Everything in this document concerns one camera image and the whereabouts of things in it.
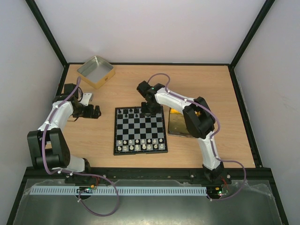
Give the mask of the black magnetic chess board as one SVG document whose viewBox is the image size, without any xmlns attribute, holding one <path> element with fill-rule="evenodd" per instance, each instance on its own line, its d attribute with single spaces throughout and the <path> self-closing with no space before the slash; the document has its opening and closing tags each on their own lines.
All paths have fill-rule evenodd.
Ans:
<svg viewBox="0 0 300 225">
<path fill-rule="evenodd" d="M 129 118 L 129 114 L 134 114 L 134 117 Z M 146 150 L 142 149 L 143 144 L 146 144 Z M 130 145 L 134 146 L 134 150 L 129 150 Z M 163 109 L 155 117 L 145 116 L 138 106 L 115 109 L 113 149 L 115 156 L 167 152 Z"/>
</svg>

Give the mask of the gold tin lid tray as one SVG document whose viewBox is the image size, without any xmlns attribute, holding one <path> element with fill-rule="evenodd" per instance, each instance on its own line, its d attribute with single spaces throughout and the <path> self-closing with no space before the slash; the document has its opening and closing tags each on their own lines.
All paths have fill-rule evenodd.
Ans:
<svg viewBox="0 0 300 225">
<path fill-rule="evenodd" d="M 170 108 L 169 110 L 168 134 L 172 136 L 192 138 L 186 128 L 184 116 L 173 108 Z"/>
</svg>

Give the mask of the gold square tin box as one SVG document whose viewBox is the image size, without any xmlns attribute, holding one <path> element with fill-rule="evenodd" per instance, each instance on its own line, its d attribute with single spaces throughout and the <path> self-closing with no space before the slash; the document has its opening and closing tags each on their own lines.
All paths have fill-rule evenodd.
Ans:
<svg viewBox="0 0 300 225">
<path fill-rule="evenodd" d="M 115 75 L 115 68 L 100 56 L 93 56 L 77 69 L 84 82 L 99 89 Z"/>
</svg>

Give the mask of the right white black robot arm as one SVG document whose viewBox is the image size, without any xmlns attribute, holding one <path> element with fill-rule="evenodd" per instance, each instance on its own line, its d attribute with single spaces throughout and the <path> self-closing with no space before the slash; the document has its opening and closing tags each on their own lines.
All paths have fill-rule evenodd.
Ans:
<svg viewBox="0 0 300 225">
<path fill-rule="evenodd" d="M 218 152 L 214 141 L 213 131 L 216 119 L 204 98 L 188 98 L 167 89 L 158 83 L 155 86 L 142 81 L 137 91 L 145 99 L 141 103 L 142 113 L 154 115 L 159 113 L 162 105 L 166 105 L 181 113 L 184 117 L 187 131 L 198 140 L 202 151 L 204 177 L 208 183 L 216 183 L 224 170 L 223 163 L 218 160 Z"/>
</svg>

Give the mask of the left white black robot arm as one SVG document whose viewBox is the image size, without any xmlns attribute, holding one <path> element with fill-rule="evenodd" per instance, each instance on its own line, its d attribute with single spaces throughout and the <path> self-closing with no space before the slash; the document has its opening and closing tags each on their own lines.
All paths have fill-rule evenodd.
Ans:
<svg viewBox="0 0 300 225">
<path fill-rule="evenodd" d="M 90 104 L 91 93 L 83 93 L 78 84 L 67 83 L 58 94 L 45 122 L 35 131 L 27 134 L 30 157 L 34 169 L 45 169 L 48 174 L 67 172 L 90 173 L 87 159 L 71 155 L 63 135 L 63 129 L 70 117 L 98 119 L 100 107 Z"/>
</svg>

